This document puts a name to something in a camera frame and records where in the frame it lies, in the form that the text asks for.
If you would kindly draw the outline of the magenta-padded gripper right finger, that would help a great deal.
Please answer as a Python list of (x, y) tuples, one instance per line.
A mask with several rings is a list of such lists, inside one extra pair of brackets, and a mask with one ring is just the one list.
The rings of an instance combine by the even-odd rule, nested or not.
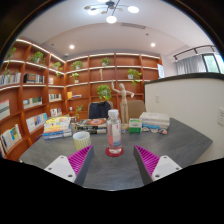
[(169, 156), (157, 156), (138, 145), (134, 146), (133, 154), (144, 185), (181, 170)]

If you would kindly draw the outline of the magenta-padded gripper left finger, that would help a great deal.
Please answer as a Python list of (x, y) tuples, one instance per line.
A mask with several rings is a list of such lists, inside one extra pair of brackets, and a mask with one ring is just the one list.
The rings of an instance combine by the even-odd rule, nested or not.
[(45, 168), (45, 171), (82, 186), (93, 155), (94, 147), (90, 145), (68, 157), (60, 155)]

